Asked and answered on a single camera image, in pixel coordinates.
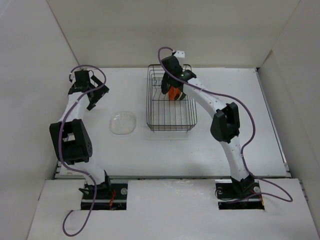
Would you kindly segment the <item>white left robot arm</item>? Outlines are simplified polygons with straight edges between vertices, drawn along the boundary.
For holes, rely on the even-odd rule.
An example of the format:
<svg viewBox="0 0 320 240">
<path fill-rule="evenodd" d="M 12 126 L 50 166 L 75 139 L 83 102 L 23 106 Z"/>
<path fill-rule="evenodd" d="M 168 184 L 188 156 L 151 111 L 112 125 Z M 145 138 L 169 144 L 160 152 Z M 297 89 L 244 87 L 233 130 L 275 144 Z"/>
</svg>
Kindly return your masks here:
<svg viewBox="0 0 320 240">
<path fill-rule="evenodd" d="M 109 88 L 89 70 L 75 71 L 71 82 L 66 109 L 60 120 L 49 126 L 55 154 L 66 169 L 85 177 L 87 184 L 81 189 L 84 195 L 92 198 L 96 193 L 105 199 L 112 192 L 110 178 L 93 158 L 93 145 L 83 117 Z"/>
</svg>

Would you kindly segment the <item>clear textured glass plate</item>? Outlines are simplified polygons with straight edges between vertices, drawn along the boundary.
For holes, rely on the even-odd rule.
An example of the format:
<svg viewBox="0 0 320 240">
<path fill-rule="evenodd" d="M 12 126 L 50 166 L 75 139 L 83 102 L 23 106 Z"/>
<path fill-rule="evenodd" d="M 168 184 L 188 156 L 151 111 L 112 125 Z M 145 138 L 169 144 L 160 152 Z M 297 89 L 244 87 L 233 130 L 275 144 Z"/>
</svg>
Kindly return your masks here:
<svg viewBox="0 0 320 240">
<path fill-rule="evenodd" d="M 137 126 L 136 115 L 131 111 L 119 111 L 113 114 L 109 121 L 109 128 L 115 135 L 128 135 Z"/>
</svg>

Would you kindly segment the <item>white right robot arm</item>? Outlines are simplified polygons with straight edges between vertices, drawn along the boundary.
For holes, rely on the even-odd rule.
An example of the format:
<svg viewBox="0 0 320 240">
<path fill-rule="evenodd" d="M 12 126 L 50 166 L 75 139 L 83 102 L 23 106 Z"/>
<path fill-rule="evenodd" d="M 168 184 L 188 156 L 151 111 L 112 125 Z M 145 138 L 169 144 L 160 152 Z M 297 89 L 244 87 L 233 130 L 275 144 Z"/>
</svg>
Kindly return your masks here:
<svg viewBox="0 0 320 240">
<path fill-rule="evenodd" d="M 160 64 L 165 71 L 163 78 L 165 82 L 195 100 L 212 118 L 210 133 L 221 144 L 226 155 L 232 181 L 231 191 L 236 198 L 245 196 L 255 180 L 243 162 L 237 104 L 225 103 L 209 93 L 191 70 L 183 70 L 177 57 L 173 55 L 165 57 Z"/>
</svg>

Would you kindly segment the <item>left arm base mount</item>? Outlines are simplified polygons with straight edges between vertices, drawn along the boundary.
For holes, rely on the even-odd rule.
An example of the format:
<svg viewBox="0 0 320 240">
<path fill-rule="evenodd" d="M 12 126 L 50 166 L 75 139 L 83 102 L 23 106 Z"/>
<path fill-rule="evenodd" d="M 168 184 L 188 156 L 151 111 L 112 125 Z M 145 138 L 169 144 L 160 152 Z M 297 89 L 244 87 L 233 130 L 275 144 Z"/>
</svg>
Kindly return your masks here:
<svg viewBox="0 0 320 240">
<path fill-rule="evenodd" d="M 89 210 L 94 197 L 94 187 L 87 183 L 78 189 L 82 193 L 81 210 Z M 124 211 L 127 209 L 128 182 L 112 181 L 110 188 L 98 185 L 93 211 Z"/>
</svg>

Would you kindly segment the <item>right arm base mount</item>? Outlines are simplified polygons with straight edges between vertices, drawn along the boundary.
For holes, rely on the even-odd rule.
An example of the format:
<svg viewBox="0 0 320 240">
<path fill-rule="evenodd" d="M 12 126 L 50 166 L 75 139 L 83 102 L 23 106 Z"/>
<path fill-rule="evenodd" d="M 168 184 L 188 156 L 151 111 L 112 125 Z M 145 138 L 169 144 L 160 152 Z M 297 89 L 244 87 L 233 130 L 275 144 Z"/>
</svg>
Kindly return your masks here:
<svg viewBox="0 0 320 240">
<path fill-rule="evenodd" d="M 244 193 L 236 192 L 231 179 L 215 180 L 215 196 L 218 200 L 219 210 L 264 210 L 264 201 L 261 195 L 258 180 L 245 190 Z"/>
</svg>

